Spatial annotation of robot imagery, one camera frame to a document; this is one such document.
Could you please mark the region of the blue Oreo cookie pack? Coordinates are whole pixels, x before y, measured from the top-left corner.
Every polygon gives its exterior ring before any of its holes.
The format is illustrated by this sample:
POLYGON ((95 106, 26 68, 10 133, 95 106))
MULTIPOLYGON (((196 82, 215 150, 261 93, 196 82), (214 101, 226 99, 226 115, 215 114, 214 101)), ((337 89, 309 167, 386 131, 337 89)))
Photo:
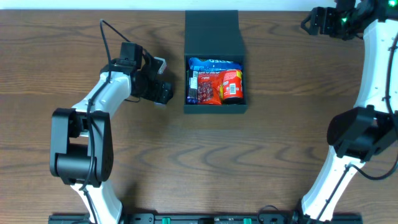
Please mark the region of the blue Oreo cookie pack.
POLYGON ((219 72, 223 70, 242 70, 243 66, 239 63, 217 60, 217 59, 203 59, 192 57, 188 61, 190 70, 198 72, 219 72))

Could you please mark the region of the dark blue wafer bar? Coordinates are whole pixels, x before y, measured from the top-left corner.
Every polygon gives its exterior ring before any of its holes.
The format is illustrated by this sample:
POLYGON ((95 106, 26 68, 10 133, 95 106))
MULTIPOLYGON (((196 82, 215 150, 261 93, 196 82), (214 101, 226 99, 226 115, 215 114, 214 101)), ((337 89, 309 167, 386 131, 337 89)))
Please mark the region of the dark blue wafer bar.
POLYGON ((196 105, 198 103, 198 72, 188 71, 187 104, 196 105))

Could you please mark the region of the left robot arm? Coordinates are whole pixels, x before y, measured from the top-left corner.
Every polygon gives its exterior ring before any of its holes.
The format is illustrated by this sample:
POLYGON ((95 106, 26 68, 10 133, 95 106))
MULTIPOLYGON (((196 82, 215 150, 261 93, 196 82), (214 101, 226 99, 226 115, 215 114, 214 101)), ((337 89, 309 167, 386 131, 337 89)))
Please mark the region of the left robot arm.
POLYGON ((71 108, 52 114, 50 172, 82 199, 88 213, 51 215, 49 223, 132 223, 109 180, 114 152, 111 118, 130 96, 167 104, 172 85, 157 79, 167 62, 132 42, 100 71, 94 88, 71 108))

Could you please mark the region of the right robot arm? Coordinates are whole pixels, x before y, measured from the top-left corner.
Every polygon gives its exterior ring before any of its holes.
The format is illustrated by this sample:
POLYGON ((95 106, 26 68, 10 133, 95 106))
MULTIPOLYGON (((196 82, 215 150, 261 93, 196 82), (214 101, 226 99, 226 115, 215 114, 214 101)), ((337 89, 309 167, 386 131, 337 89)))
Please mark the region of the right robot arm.
POLYGON ((325 163, 290 222, 361 223, 361 216, 336 215, 334 209, 355 174, 384 180, 397 170, 397 164, 380 176, 362 170, 397 141, 397 1, 337 1, 313 8, 300 26, 310 35, 363 40, 364 65, 356 103, 330 121, 325 163))

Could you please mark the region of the dark green box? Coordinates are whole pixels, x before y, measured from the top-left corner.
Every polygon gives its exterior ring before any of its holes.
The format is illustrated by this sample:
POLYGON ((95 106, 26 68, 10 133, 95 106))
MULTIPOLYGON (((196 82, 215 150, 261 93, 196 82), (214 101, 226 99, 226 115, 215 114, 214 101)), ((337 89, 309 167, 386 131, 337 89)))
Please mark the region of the dark green box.
POLYGON ((185 90, 184 114, 244 114, 248 108, 243 37, 239 30, 238 11, 185 11, 185 90), (237 62, 243 66, 243 99, 229 105, 190 105, 188 93, 188 61, 192 57, 237 62))

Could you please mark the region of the red Pringles can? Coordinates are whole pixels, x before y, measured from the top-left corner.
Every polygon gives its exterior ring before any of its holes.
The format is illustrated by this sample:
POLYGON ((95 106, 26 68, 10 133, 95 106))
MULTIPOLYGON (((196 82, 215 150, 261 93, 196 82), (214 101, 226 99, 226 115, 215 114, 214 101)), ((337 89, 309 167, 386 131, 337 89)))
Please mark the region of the red Pringles can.
POLYGON ((242 71, 225 70, 221 72, 223 76, 222 82, 222 99, 226 105, 240 104, 243 101, 243 83, 242 71))

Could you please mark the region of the red Hacks candy bag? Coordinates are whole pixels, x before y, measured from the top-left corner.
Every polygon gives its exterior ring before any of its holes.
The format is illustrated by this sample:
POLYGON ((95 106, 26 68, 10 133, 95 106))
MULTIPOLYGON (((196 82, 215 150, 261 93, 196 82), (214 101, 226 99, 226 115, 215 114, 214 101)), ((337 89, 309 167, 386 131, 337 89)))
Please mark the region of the red Hacks candy bag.
POLYGON ((198 72, 197 98, 199 105, 221 105, 221 72, 198 72))

